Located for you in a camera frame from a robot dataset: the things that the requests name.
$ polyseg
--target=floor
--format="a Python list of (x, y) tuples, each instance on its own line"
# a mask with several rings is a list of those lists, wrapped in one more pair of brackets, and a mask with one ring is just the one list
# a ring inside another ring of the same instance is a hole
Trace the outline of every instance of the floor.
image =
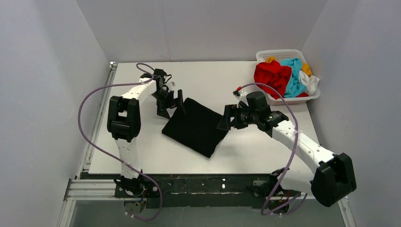
[[(155, 210), (141, 214), (151, 217)], [(151, 222), (125, 216), (122, 201), (77, 201), (71, 227), (344, 227), (338, 204), (323, 207), (307, 200), (295, 213), (283, 216), (262, 216), (259, 210), (247, 207), (178, 207), (163, 208)]]

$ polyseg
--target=red cloth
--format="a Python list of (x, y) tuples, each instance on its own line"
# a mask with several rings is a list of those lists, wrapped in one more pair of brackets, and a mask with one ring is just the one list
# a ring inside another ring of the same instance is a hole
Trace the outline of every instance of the red cloth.
[(299, 94), (299, 95), (297, 96), (297, 98), (300, 98), (300, 97), (309, 97), (309, 95), (308, 95), (308, 93), (306, 93), (306, 92), (302, 92), (301, 94)]
[[(291, 71), (291, 67), (282, 66), (277, 61), (272, 61), (271, 63), (261, 62), (256, 65), (253, 79), (257, 83), (263, 83), (276, 89), (280, 95), (284, 97), (288, 81), (291, 77)], [(270, 94), (273, 98), (279, 98), (277, 93), (272, 91), (270, 88), (261, 85), (258, 85), (258, 87)], [(303, 92), (297, 97), (307, 96), (309, 95), (306, 92)]]

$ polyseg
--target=white wall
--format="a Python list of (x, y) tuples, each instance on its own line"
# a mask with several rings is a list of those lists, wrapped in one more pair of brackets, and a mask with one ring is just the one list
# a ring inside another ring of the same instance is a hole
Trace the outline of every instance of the white wall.
[(0, 30), (0, 226), (56, 226), (109, 64), (75, 0), (2, 1)]
[(254, 60), (300, 49), (327, 0), (77, 0), (110, 61)]
[(323, 145), (354, 162), (357, 226), (401, 223), (401, 1), (329, 0), (302, 52), (321, 77), (310, 103)]

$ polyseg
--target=light blue cloth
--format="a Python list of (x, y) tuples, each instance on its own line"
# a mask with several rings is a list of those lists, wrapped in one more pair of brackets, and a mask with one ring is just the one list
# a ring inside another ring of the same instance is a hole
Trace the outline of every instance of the light blue cloth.
[(302, 61), (299, 58), (288, 58), (280, 61), (280, 65), (292, 68), (291, 78), (288, 81), (284, 97), (295, 98), (306, 91), (306, 86), (299, 81), (299, 71), (302, 68)]

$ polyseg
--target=white cloth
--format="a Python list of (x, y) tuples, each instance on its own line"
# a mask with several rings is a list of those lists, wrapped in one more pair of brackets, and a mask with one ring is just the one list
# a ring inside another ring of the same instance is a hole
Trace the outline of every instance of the white cloth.
[(309, 77), (302, 70), (299, 71), (299, 82), (306, 86), (306, 92), (310, 96), (313, 95), (313, 93), (316, 91), (319, 80), (320, 79), (315, 76)]

